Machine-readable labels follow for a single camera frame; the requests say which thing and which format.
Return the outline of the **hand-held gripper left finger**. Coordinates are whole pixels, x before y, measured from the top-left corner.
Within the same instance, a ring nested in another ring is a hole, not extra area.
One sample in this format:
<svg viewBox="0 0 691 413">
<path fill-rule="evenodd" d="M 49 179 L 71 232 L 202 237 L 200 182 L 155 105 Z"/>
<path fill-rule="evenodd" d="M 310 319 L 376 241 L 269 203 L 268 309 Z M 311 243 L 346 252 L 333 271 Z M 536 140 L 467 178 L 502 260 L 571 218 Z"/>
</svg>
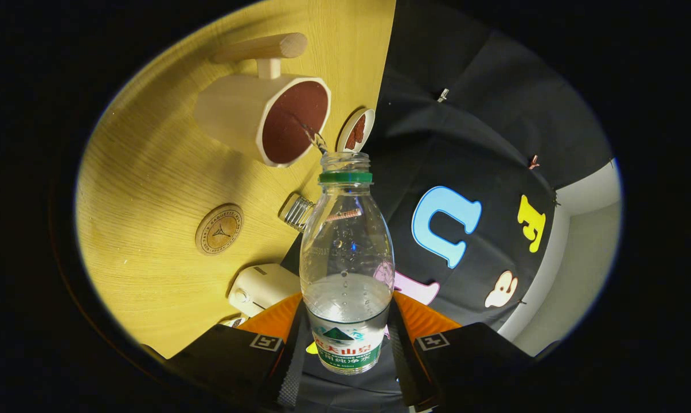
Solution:
<svg viewBox="0 0 691 413">
<path fill-rule="evenodd" d="M 296 293 L 241 326 L 211 327 L 173 356 L 143 349 L 161 364 L 165 387 L 204 411 L 292 411 L 308 336 L 306 306 Z"/>
</svg>

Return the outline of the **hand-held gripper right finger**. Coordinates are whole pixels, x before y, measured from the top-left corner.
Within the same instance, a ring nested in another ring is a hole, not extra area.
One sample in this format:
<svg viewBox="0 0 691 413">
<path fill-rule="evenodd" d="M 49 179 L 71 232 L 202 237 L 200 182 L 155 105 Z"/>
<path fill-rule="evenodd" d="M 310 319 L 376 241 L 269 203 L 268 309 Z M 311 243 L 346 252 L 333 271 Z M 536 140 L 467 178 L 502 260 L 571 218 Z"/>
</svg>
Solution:
<svg viewBox="0 0 691 413">
<path fill-rule="evenodd" d="M 403 402 L 418 412 L 497 412 L 558 346 L 530 356 L 483 322 L 461 326 L 400 292 L 388 327 Z"/>
</svg>

